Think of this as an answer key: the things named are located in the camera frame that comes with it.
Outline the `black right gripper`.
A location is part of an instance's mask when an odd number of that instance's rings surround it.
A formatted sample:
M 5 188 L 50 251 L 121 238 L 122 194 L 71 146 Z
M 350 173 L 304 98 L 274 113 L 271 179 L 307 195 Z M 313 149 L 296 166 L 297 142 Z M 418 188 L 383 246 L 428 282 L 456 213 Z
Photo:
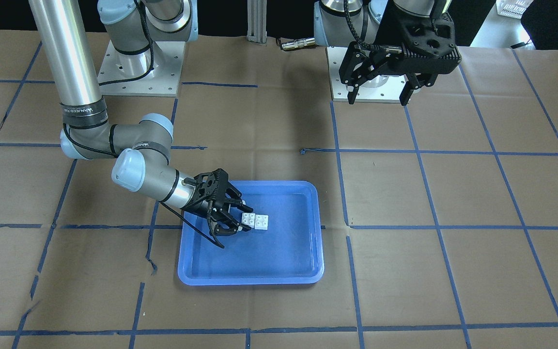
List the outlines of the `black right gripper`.
M 229 181 L 228 173 L 219 168 L 212 172 L 186 177 L 184 185 L 193 187 L 193 194 L 182 210 L 205 218 L 208 222 L 212 242 L 225 248 L 218 237 L 233 236 L 239 231 L 250 231 L 252 227 L 241 223 L 232 214 L 231 208 L 242 212 L 254 212 L 242 199 L 242 193 Z

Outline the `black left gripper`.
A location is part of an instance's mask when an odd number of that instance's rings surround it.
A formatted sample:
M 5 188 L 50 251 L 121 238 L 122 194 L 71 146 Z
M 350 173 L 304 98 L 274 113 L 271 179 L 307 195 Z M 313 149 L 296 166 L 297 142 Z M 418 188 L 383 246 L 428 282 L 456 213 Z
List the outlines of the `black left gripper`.
M 365 82 L 378 76 L 406 76 L 399 96 L 401 106 L 407 106 L 415 91 L 424 85 L 432 85 L 437 76 L 434 60 L 414 55 L 402 47 L 402 53 L 387 51 L 366 51 L 353 41 L 339 68 L 340 82 L 347 85 L 348 104 L 354 105 L 358 91 Z

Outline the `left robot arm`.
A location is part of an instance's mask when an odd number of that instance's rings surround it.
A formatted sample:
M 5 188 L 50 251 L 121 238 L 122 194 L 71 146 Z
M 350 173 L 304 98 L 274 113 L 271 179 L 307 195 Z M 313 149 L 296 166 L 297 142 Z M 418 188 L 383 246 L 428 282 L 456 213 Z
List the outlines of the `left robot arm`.
M 458 64 L 448 0 L 320 0 L 314 41 L 327 48 L 332 98 L 406 105 Z

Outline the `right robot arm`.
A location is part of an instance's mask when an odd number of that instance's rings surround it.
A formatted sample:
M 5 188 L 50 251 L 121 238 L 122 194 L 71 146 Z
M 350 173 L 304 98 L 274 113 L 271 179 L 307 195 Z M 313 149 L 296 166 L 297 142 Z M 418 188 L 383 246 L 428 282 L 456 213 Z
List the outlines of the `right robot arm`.
M 160 202 L 180 217 L 201 217 L 205 238 L 223 248 L 219 236 L 250 231 L 251 225 L 230 210 L 251 213 L 242 194 L 223 169 L 188 176 L 170 166 L 173 123 L 149 113 L 137 124 L 111 124 L 100 87 L 155 77 L 166 69 L 153 38 L 189 41 L 196 37 L 195 5 L 191 0 L 100 0 L 100 21 L 118 52 L 124 73 L 99 82 L 76 0 L 31 0 L 31 12 L 45 47 L 60 97 L 62 151 L 72 159 L 115 159 L 114 183 Z

